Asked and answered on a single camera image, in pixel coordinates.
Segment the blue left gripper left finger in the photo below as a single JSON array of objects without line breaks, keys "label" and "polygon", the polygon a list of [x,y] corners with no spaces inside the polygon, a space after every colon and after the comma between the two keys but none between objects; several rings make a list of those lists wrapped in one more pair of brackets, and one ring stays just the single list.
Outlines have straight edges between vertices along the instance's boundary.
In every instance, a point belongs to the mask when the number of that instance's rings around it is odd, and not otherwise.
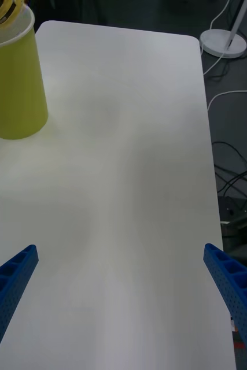
[{"label": "blue left gripper left finger", "polygon": [[0,266],[0,344],[38,261],[29,245]]}]

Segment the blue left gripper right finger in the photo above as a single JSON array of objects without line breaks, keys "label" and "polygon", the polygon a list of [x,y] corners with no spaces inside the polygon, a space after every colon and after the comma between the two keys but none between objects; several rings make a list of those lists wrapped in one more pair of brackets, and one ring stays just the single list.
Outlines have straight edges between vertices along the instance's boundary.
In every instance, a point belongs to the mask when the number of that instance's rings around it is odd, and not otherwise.
[{"label": "blue left gripper right finger", "polygon": [[247,267],[210,243],[203,260],[247,348]]}]

